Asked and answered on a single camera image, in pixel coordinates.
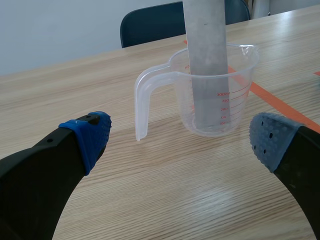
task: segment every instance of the table surface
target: table surface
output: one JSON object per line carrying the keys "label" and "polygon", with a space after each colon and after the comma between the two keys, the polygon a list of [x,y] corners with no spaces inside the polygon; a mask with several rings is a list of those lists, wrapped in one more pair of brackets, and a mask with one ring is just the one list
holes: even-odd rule
{"label": "table surface", "polygon": [[[69,199],[55,240],[315,239],[302,210],[257,160],[249,124],[277,113],[250,92],[240,127],[206,138],[183,127],[172,86],[151,96],[148,135],[135,137],[134,84],[186,47],[185,36],[0,78],[0,158],[59,123],[92,111],[112,117],[107,149]],[[227,26],[254,44],[254,81],[320,124],[320,5]]]}

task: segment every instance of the measuring cup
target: measuring cup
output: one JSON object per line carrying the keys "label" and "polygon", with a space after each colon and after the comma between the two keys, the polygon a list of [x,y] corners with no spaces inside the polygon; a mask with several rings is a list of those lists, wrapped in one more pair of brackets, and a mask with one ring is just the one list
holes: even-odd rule
{"label": "measuring cup", "polygon": [[[216,76],[191,75],[188,49],[175,53],[166,64],[151,67],[140,74],[134,86],[135,136],[140,141],[148,132],[150,96],[161,86],[174,84],[183,125],[191,132],[205,137],[229,134],[240,124],[252,83],[252,74],[259,61],[254,45],[227,45],[228,74]],[[210,126],[197,127],[192,81],[210,80],[217,85],[212,90],[212,105],[218,117]],[[228,92],[219,92],[219,84],[228,81]]]}

